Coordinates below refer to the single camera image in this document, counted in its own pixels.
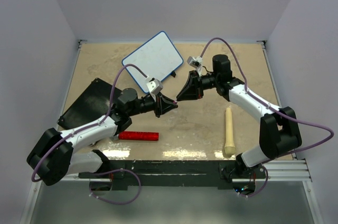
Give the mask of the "blue framed whiteboard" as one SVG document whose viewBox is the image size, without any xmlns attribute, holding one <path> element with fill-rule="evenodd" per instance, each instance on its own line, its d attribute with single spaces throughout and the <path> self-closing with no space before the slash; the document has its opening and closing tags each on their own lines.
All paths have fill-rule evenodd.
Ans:
<svg viewBox="0 0 338 224">
<path fill-rule="evenodd" d="M 183 58 L 166 32 L 161 31 L 124 57 L 121 63 L 133 64 L 150 78 L 164 81 L 183 64 Z"/>
</svg>

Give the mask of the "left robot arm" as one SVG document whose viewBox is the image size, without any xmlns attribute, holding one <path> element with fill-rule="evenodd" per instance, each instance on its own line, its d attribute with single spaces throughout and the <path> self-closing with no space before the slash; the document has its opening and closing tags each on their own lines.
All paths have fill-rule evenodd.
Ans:
<svg viewBox="0 0 338 224">
<path fill-rule="evenodd" d="M 42 134 L 26 159 L 33 169 L 32 181 L 51 186 L 67 174 L 81 172 L 105 177 L 109 173 L 105 156 L 98 152 L 80 154 L 80 149 L 125 131 L 132 124 L 132 116 L 152 111 L 160 117 L 177 107 L 176 101 L 161 92 L 139 98 L 135 89 L 124 89 L 108 115 L 74 129 L 59 132 L 50 128 Z"/>
</svg>

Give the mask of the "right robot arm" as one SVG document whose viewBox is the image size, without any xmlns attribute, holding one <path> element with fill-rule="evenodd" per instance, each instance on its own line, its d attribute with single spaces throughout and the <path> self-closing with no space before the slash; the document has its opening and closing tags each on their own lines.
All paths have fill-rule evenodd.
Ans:
<svg viewBox="0 0 338 224">
<path fill-rule="evenodd" d="M 202 58 L 189 57 L 187 62 L 194 69 L 189 72 L 177 101 L 201 99 L 206 90 L 214 88 L 221 97 L 259 122 L 259 144 L 236 157 L 234 171 L 239 177 L 247 178 L 257 165 L 301 146 L 302 138 L 294 110 L 273 105 L 246 88 L 243 81 L 232 75 L 227 55 L 215 55 L 212 58 L 213 70 L 206 75 L 201 74 Z"/>
</svg>

